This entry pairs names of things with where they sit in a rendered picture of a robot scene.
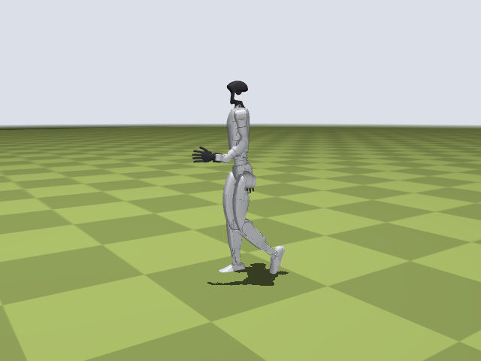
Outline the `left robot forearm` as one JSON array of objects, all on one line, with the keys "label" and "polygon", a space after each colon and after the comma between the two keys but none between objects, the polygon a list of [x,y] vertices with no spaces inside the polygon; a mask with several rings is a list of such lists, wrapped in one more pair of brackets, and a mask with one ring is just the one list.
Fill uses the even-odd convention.
[{"label": "left robot forearm", "polygon": [[228,163],[231,159],[234,159],[236,156],[240,156],[247,148],[248,143],[245,140],[239,142],[239,144],[235,147],[233,146],[227,154],[216,154],[215,161],[220,161],[224,163]]}]

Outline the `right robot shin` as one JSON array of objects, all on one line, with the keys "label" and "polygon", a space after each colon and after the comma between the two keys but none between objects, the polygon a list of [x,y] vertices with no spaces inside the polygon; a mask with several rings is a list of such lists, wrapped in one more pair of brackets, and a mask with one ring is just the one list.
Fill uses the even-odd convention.
[{"label": "right robot shin", "polygon": [[[242,232],[239,229],[232,229],[228,221],[226,221],[226,229],[227,229],[227,236],[228,236],[228,245],[231,250],[231,258],[234,265],[240,265],[240,248],[242,243]],[[239,234],[239,233],[241,234]],[[239,263],[239,265],[237,264]]]}]

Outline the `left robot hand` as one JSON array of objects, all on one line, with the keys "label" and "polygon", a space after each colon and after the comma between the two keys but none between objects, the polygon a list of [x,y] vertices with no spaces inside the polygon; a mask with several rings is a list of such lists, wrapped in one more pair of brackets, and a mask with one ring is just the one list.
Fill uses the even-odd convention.
[{"label": "left robot hand", "polygon": [[[220,161],[215,161],[215,158],[216,158],[216,154],[221,154],[221,153],[212,154],[210,151],[208,151],[204,147],[199,147],[199,148],[204,151],[194,150],[193,152],[196,152],[196,153],[194,153],[193,156],[201,156],[201,157],[193,157],[193,159],[202,159],[202,160],[195,160],[194,162],[209,162],[211,160],[213,160],[213,162],[220,162]],[[198,154],[198,153],[201,153],[201,154]]]}]

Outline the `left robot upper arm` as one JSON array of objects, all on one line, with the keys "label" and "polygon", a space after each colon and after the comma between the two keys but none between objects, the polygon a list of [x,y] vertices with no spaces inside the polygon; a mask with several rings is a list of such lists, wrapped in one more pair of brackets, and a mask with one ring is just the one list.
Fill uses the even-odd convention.
[{"label": "left robot upper arm", "polygon": [[234,119],[237,123],[238,134],[240,135],[240,139],[237,140],[236,146],[242,140],[245,140],[249,145],[249,136],[248,136],[248,128],[247,128],[247,111],[244,109],[239,109],[234,111]]}]

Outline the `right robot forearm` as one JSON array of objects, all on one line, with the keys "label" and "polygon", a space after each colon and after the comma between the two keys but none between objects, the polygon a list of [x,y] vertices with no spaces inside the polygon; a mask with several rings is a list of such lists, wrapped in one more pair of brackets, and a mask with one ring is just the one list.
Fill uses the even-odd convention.
[{"label": "right robot forearm", "polygon": [[[245,157],[247,158],[247,153],[246,153],[246,152],[242,153],[242,155],[243,155],[243,156],[245,156]],[[240,156],[241,156],[241,155],[240,155]],[[247,159],[248,159],[248,158],[247,158]],[[248,161],[248,160],[247,160],[247,162],[249,163],[249,161]]]}]

